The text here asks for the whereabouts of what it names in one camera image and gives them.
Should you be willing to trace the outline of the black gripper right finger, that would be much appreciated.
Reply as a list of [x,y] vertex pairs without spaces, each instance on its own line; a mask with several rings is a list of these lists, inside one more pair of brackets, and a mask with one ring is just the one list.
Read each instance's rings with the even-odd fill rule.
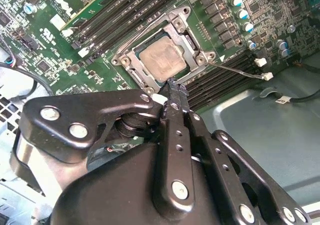
[[177,89],[191,152],[200,156],[222,224],[310,225],[302,207],[227,132],[208,131],[190,110],[185,86]]

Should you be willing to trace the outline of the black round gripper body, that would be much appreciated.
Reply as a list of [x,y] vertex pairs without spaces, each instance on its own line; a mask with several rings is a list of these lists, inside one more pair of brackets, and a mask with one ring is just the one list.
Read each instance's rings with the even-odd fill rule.
[[161,216],[153,204],[160,143],[133,148],[72,182],[60,195],[51,225],[219,225],[217,203],[204,166],[192,161],[195,206],[178,221]]

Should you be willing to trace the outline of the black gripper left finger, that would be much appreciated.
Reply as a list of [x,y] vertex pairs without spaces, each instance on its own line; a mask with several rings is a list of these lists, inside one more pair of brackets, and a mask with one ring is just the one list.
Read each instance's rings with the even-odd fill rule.
[[159,141],[152,201],[169,220],[195,204],[188,91],[169,79],[160,91],[141,89],[38,97],[22,109],[13,153],[52,204],[89,172],[97,150],[133,137]]

